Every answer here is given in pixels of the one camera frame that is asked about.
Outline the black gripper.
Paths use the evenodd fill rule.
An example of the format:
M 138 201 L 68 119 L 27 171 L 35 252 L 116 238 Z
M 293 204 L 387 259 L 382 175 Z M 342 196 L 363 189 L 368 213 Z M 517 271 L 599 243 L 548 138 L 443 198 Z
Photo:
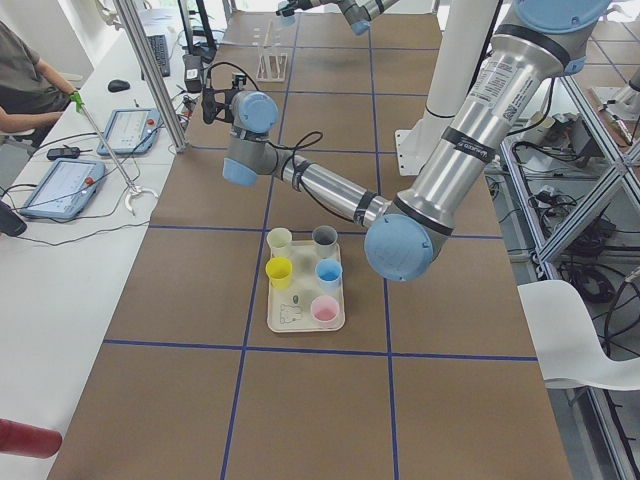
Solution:
M 232 102 L 244 90 L 247 80 L 248 76 L 246 74 L 233 74 L 230 88 L 216 89 L 211 77 L 208 76 L 206 78 L 201 102 L 205 124 L 210 125 L 216 120 L 228 124 L 233 123 Z
M 297 0 L 280 1 L 278 4 L 278 9 L 276 10 L 276 14 L 294 15 L 297 9 L 299 9 L 299 2 Z

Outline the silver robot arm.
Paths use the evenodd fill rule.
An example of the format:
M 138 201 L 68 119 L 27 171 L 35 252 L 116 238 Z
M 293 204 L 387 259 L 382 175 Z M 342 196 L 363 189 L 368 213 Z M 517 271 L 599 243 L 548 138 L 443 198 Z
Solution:
M 206 84 L 206 123 L 228 123 L 223 175 L 251 186 L 273 176 L 339 217 L 366 228 L 364 250 L 382 277 L 408 281 L 437 258 L 454 215 L 540 85 L 580 72 L 605 1 L 456 1 L 447 18 L 422 118 L 401 141 L 415 174 L 392 199 L 271 142 L 275 101 L 237 81 Z
M 360 5 L 355 0 L 292 0 L 282 1 L 275 14 L 285 20 L 292 18 L 298 10 L 306 11 L 322 5 L 335 5 L 354 34 L 360 36 L 370 29 L 371 22 L 376 17 L 397 2 L 398 0 L 371 0 Z

